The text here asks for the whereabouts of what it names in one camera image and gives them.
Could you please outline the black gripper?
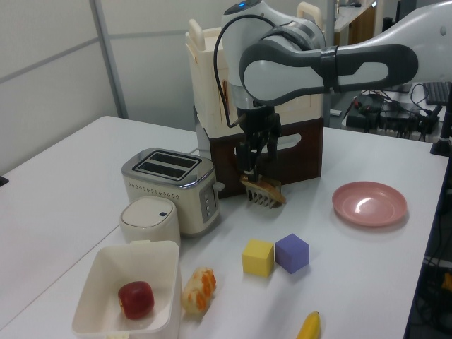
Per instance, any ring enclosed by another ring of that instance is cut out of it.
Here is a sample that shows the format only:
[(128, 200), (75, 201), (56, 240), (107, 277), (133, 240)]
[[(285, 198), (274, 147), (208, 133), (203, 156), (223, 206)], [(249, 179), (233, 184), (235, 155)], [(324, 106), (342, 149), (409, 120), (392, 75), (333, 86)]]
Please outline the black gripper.
[(257, 182), (261, 176), (261, 153), (267, 147), (268, 158), (278, 158), (278, 139), (282, 129), (279, 114), (273, 107), (261, 106), (255, 109), (237, 108), (239, 126), (245, 139), (236, 147), (237, 164), (243, 166), (248, 179)]

